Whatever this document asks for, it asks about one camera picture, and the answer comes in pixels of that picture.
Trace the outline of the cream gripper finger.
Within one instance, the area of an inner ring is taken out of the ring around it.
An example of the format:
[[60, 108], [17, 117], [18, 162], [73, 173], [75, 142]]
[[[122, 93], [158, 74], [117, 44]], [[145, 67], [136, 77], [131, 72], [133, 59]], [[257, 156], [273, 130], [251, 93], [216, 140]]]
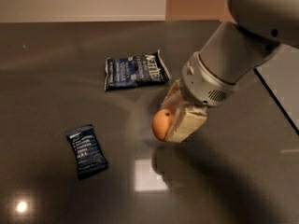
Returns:
[[166, 142], [181, 143], [198, 130], [207, 119], [207, 107], [180, 105], [165, 138]]
[[170, 87], [167, 95], [161, 104], [161, 109], [176, 110], [179, 104], [183, 101], [181, 94], [180, 80], [176, 80]]

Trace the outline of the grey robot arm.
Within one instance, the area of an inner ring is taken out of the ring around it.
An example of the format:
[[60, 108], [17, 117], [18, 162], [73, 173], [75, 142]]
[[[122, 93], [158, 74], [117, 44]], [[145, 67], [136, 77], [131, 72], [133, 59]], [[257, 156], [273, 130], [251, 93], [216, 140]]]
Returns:
[[195, 52], [161, 108], [175, 112], [165, 140], [180, 143], [206, 121], [206, 111], [226, 101], [248, 71], [279, 46], [299, 46], [299, 0], [228, 0], [233, 21], [223, 22]]

